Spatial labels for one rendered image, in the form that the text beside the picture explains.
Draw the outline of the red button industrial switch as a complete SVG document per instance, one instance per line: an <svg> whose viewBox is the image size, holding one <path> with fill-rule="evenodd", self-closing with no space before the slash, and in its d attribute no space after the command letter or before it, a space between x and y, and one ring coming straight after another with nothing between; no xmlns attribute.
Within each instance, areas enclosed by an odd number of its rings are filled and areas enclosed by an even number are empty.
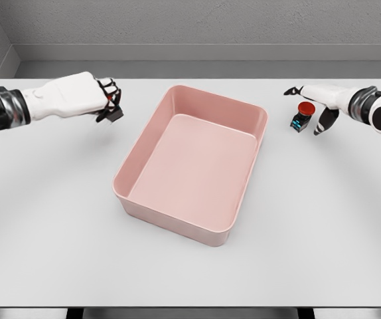
<svg viewBox="0 0 381 319"><path fill-rule="evenodd" d="M290 126L297 132L304 130L315 113L315 105L308 101L298 104L297 113L294 115Z"/></svg>

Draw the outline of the black industrial switch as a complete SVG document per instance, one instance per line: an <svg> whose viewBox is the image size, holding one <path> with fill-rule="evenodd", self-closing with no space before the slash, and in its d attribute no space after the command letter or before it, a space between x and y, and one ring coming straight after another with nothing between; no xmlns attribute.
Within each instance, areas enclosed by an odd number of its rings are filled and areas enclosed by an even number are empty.
<svg viewBox="0 0 381 319"><path fill-rule="evenodd" d="M106 118L110 122L115 122L116 120L119 120L121 117L123 117L123 110L121 109L119 105L114 106L114 108L110 110L108 112L108 115L106 116Z"/></svg>

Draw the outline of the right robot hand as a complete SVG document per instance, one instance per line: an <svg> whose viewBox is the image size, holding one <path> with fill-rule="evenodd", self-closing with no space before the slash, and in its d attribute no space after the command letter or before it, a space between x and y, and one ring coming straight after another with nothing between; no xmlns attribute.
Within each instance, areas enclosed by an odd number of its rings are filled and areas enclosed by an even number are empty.
<svg viewBox="0 0 381 319"><path fill-rule="evenodd" d="M313 132L315 136L328 130L339 117L339 112L344 110L343 98L346 88L328 84L306 85L301 88L296 86L287 89L284 95L300 95L308 100L318 102L325 106Z"/></svg>

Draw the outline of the pink rectangular plastic basket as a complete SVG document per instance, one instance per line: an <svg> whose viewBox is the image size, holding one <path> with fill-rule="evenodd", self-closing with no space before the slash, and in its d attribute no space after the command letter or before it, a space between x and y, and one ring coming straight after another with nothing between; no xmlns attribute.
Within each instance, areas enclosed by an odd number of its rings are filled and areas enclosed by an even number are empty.
<svg viewBox="0 0 381 319"><path fill-rule="evenodd" d="M223 245L267 119L262 107L172 86L118 169L112 189L129 215L211 247Z"/></svg>

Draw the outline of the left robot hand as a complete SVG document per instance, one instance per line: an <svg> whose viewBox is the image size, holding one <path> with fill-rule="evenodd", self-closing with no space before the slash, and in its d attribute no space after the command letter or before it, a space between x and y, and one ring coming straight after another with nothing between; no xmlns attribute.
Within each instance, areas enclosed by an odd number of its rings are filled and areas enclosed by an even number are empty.
<svg viewBox="0 0 381 319"><path fill-rule="evenodd" d="M35 94L43 99L50 115L93 114L96 122L108 120L108 112L121 101L121 89L113 78L96 78L90 72L51 80Z"/></svg>

